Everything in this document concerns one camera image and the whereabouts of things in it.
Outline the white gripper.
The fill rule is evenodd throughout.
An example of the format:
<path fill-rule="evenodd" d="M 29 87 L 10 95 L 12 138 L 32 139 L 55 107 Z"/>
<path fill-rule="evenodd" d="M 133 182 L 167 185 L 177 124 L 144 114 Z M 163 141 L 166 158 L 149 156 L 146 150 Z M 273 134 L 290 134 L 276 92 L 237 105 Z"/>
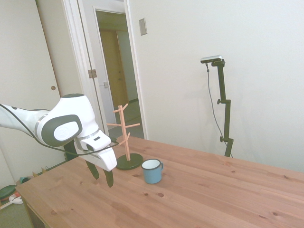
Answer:
<path fill-rule="evenodd" d="M 99 179 L 99 172 L 96 166 L 104 169 L 106 182 L 109 188 L 114 184 L 113 171 L 117 166 L 115 153 L 111 147 L 111 139 L 104 133 L 94 133 L 86 137 L 75 138 L 77 146 L 77 153 L 81 158 L 86 160 L 86 164 L 97 180 Z"/>

